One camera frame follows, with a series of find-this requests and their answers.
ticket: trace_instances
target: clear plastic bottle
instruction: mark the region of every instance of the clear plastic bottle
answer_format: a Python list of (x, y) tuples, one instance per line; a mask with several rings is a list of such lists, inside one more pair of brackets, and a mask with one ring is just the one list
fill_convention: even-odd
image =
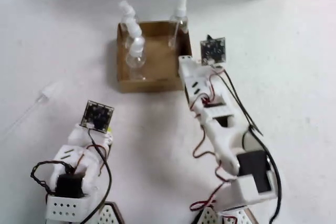
[(125, 48), (129, 49), (136, 38), (141, 37), (143, 39), (143, 37), (142, 37), (142, 30), (139, 24), (136, 23), (134, 19), (128, 19), (126, 22), (126, 27), (128, 34), (125, 40)]
[(122, 18), (121, 18), (121, 30), (123, 32), (127, 32), (127, 26), (126, 23), (128, 22), (129, 19), (134, 19), (136, 23), (138, 23), (138, 17), (135, 13), (135, 10), (133, 9), (133, 7), (126, 1), (123, 0), (119, 3), (119, 8), (122, 11)]
[(170, 18), (169, 47), (176, 47), (176, 40), (179, 31), (184, 34), (188, 33), (187, 0), (178, 0), (174, 14)]
[(126, 63), (129, 66), (131, 80), (144, 80), (142, 67), (146, 62), (146, 56), (143, 53), (145, 40), (143, 37), (135, 38), (128, 54), (126, 55)]

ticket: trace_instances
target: brown cardboard box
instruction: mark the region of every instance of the brown cardboard box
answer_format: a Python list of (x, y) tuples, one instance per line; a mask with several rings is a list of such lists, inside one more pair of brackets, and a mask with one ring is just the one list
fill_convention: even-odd
[(145, 38), (146, 63), (142, 68), (145, 80), (130, 80), (129, 67), (125, 62), (127, 50), (123, 42), (127, 34), (118, 26), (118, 83), (121, 92), (161, 92), (182, 90), (178, 69), (180, 55), (191, 55), (189, 34), (179, 33), (176, 50), (168, 46), (170, 33), (169, 22), (140, 23)]

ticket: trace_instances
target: black wire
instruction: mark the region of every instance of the black wire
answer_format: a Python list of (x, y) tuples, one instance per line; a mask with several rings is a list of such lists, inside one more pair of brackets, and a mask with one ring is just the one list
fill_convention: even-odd
[(101, 157), (101, 159), (103, 160), (104, 164), (105, 164), (105, 167), (106, 167), (106, 170), (109, 174), (109, 185), (108, 185), (108, 188), (106, 190), (106, 193), (104, 195), (104, 197), (102, 198), (101, 202), (98, 204), (98, 206), (80, 223), (80, 224), (84, 224), (86, 223), (87, 221), (89, 221), (93, 215), (95, 215), (95, 213), (105, 204), (105, 200), (110, 192), (110, 189), (111, 189), (111, 185), (112, 185), (112, 174), (111, 174), (111, 170), (110, 170), (110, 167), (109, 167), (109, 164), (107, 163), (107, 160), (106, 158), (104, 157), (104, 155), (102, 154), (102, 152), (99, 150), (99, 148), (97, 147), (97, 144), (95, 143), (95, 141), (93, 140), (91, 134), (90, 134), (90, 131), (91, 129), (88, 130), (88, 135), (89, 137), (91, 138), (91, 141), (92, 141), (92, 144), (94, 145), (96, 151), (98, 152), (99, 156)]
[(281, 187), (281, 179), (280, 179), (280, 174), (279, 174), (279, 170), (278, 167), (271, 155), (271, 153), (269, 152), (268, 148), (266, 147), (266, 145), (256, 136), (256, 134), (253, 132), (253, 125), (250, 125), (249, 127), (249, 132), (251, 133), (251, 135), (257, 140), (257, 142), (262, 146), (262, 148), (265, 150), (265, 152), (267, 153), (267, 156), (269, 157), (269, 160), (273, 166), (274, 169), (274, 173), (275, 173), (275, 177), (277, 179), (277, 184), (278, 184), (278, 202), (277, 202), (277, 208), (275, 209), (275, 212), (272, 216), (272, 218), (270, 218), (269, 220), (269, 224), (272, 224), (273, 221), (277, 218), (277, 216), (279, 215), (280, 212), (280, 207), (281, 207), (281, 199), (282, 199), (282, 187)]
[(64, 165), (65, 167), (65, 172), (67, 174), (72, 174), (75, 172), (75, 169), (68, 163), (65, 163), (64, 161), (58, 161), (58, 160), (50, 160), (50, 161), (42, 161), (42, 162), (39, 162), (37, 163), (37, 165), (35, 165), (33, 167), (33, 169), (31, 170), (32, 172), (30, 173), (30, 177), (33, 178), (33, 180), (35, 180), (39, 185), (41, 185), (42, 187), (45, 188), (47, 194), (49, 195), (53, 195), (54, 192), (51, 191), (50, 187), (47, 185), (46, 181), (45, 180), (39, 180), (36, 176), (35, 176), (35, 173), (36, 173), (36, 170), (37, 168), (40, 166), (40, 165), (45, 165), (45, 164), (61, 164), (61, 165)]
[(251, 121), (250, 121), (250, 124), (252, 124), (252, 125), (255, 127), (255, 129), (256, 129), (261, 135), (263, 135), (263, 134), (261, 133), (261, 131), (258, 129), (258, 127), (257, 127), (257, 125), (255, 124), (255, 122), (253, 121), (253, 119), (251, 118), (251, 116), (249, 115), (249, 113), (247, 112), (247, 110), (245, 109), (245, 107), (243, 106), (243, 103), (242, 103), (242, 101), (240, 100), (240, 98), (239, 98), (239, 96), (238, 96), (238, 94), (237, 94), (237, 91), (236, 91), (236, 89), (235, 89), (235, 86), (233, 85), (232, 80), (231, 80), (229, 74), (226, 72), (226, 70), (224, 70), (224, 74), (226, 75), (227, 79), (229, 80), (230, 85), (231, 85), (231, 87), (232, 87), (232, 89), (233, 89), (233, 92), (235, 93), (236, 98), (237, 98), (237, 100), (239, 101), (240, 108), (242, 108), (243, 112), (246, 113), (246, 116), (247, 116), (248, 118), (250, 118), (250, 120), (251, 120)]
[(219, 74), (217, 74), (218, 77), (220, 77), (220, 79), (223, 81), (223, 83), (225, 84), (225, 86), (228, 88), (228, 90), (230, 91), (231, 95), (233, 96), (233, 98), (236, 100), (236, 102), (238, 103), (240, 109), (242, 110), (242, 112), (244, 113), (248, 123), (249, 123), (249, 127), (248, 130), (244, 133), (243, 138), (242, 138), (242, 146), (243, 148), (245, 147), (245, 135), (247, 134), (247, 132), (250, 132), (250, 134), (256, 139), (256, 141), (262, 146), (262, 148), (264, 149), (264, 151), (266, 152), (267, 156), (269, 157), (269, 160), (271, 162), (271, 165), (273, 166), (274, 169), (274, 173), (277, 179), (277, 186), (278, 186), (278, 202), (277, 202), (277, 207), (276, 210), (273, 214), (273, 216), (270, 218), (269, 220), (269, 224), (272, 224), (273, 221), (278, 217), (279, 212), (280, 212), (280, 207), (281, 207), (281, 200), (282, 200), (282, 187), (281, 187), (281, 179), (280, 179), (280, 175), (279, 175), (279, 170), (278, 167), (271, 155), (271, 153), (269, 152), (268, 148), (266, 147), (266, 145), (256, 136), (256, 134), (253, 132), (253, 130), (256, 130), (257, 132), (259, 132), (261, 135), (263, 135), (260, 130), (258, 129), (258, 127), (256, 126), (256, 124), (254, 123), (254, 121), (252, 120), (251, 116), (248, 114), (248, 112), (246, 111), (245, 107), (243, 106), (241, 100), (239, 99), (239, 96), (236, 92), (236, 89), (231, 81), (230, 76), (228, 75), (228, 73), (226, 71), (224, 71), (227, 79), (230, 82), (230, 85), (232, 86), (232, 89), (234, 90), (234, 93), (236, 96), (234, 96), (232, 90), (229, 88), (229, 86), (227, 85), (226, 81), (223, 79), (223, 77), (221, 77)]
[(248, 129), (244, 132), (243, 137), (241, 138), (242, 139), (242, 147), (243, 147), (244, 150), (245, 150), (245, 136), (246, 136), (247, 132), (248, 132)]

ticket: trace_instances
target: black circuit board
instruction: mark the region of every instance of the black circuit board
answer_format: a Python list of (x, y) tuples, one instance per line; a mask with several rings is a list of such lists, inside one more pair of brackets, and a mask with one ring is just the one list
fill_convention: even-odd
[(226, 62), (225, 38), (208, 36), (208, 40), (201, 41), (201, 60), (202, 65)]
[(94, 125), (94, 130), (106, 133), (114, 112), (113, 107), (88, 101), (80, 126), (87, 127), (87, 123)]

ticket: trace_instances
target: white tabletop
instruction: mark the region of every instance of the white tabletop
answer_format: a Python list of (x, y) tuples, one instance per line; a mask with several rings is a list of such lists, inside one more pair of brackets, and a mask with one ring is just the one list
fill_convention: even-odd
[[(118, 92), (119, 1), (0, 0), (0, 130), (63, 83), (1, 138), (0, 223), (43, 223), (45, 192), (30, 171), (66, 143), (88, 99), (116, 109), (108, 200), (126, 223), (191, 223), (189, 204), (218, 185), (214, 159), (192, 158), (202, 133), (183, 92)], [(176, 0), (128, 1), (141, 20), (167, 20)], [(226, 37), (228, 72), (281, 169), (275, 223), (334, 223), (335, 13), (336, 0), (188, 0), (194, 56), (207, 34)], [(260, 223), (275, 204), (252, 207)]]

